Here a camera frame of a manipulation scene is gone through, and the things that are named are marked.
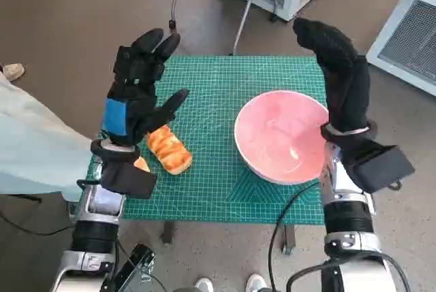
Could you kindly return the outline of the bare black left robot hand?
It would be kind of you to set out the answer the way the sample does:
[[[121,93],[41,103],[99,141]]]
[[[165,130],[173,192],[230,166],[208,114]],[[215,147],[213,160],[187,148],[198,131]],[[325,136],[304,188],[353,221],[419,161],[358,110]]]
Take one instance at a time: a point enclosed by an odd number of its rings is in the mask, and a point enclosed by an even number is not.
[[[131,45],[119,46],[102,121],[113,144],[134,146],[174,120],[189,91],[182,88],[158,106],[155,83],[162,79],[165,63],[180,40],[178,33],[164,37],[163,29],[154,28]]]

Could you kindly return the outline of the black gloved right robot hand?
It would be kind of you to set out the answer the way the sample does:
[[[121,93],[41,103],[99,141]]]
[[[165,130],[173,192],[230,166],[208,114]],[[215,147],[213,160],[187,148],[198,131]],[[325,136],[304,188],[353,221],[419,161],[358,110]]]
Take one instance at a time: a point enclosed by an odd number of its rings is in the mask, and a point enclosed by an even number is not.
[[[370,90],[366,57],[336,27],[296,18],[292,28],[298,45],[315,54],[324,74],[330,126],[341,133],[366,129]]]

